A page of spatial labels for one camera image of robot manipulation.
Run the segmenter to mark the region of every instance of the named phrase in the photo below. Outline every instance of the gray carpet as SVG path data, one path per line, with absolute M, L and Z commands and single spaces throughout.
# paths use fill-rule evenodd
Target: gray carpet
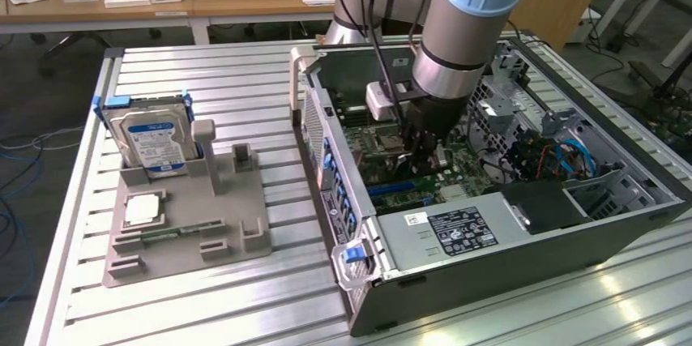
M 595 0 L 593 6 L 604 11 L 612 0 Z M 639 0 L 629 0 L 617 16 L 623 21 Z M 327 24 L 307 23 L 311 34 L 324 33 Z M 655 72 L 665 78 L 671 72 L 659 65 L 660 60 L 672 49 L 687 30 L 692 27 L 692 17 L 667 4 L 660 4 L 639 34 L 639 47 L 627 46 L 617 57 L 627 61 L 637 59 L 647 62 Z M 243 32 L 244 25 L 231 28 L 215 28 L 213 43 L 239 41 L 273 41 L 301 38 L 295 23 L 264 23 L 255 27 L 255 38 Z M 605 33 L 604 41 L 617 30 L 615 25 Z M 115 46 L 143 47 L 192 45 L 192 34 L 187 28 L 165 28 L 163 37 L 153 40 L 145 29 L 121 32 L 105 32 L 104 38 Z M 101 47 L 91 41 L 81 41 L 71 47 L 49 65 L 56 69 L 51 79 L 37 75 L 37 59 L 44 50 L 53 45 L 65 34 L 48 34 L 45 45 L 32 43 L 28 35 L 16 35 L 9 45 L 0 50 L 0 139 L 9 135 L 37 135 L 64 127 L 83 124 L 96 77 L 100 69 Z M 0 36 L 0 43 L 9 36 Z M 563 56 L 587 77 L 592 77 L 617 64 L 615 61 L 589 52 L 583 45 L 569 45 Z M 621 70 L 604 76 L 599 82 L 623 91 L 632 89 L 632 81 L 627 71 Z M 67 135 L 55 140 L 69 143 L 79 134 Z M 23 220 L 28 232 L 28 240 L 36 255 L 36 282 L 21 292 L 21 299 L 12 301 L 0 309 L 0 344 L 21 344 L 25 337 L 32 313 L 32 296 L 37 292 L 37 284 L 60 216 L 63 196 L 71 178 L 72 163 L 77 149 L 45 152 L 43 155 L 44 173 L 29 190 L 11 199 L 17 217 Z M 31 157 L 35 151 L 21 153 Z M 5 182 L 20 163 L 0 159 L 0 182 Z M 0 236 L 0 248 L 7 245 L 9 235 Z M 9 255 L 0 262 L 0 296 L 5 297 L 21 286 L 28 274 L 28 262 L 23 245 L 15 245 Z

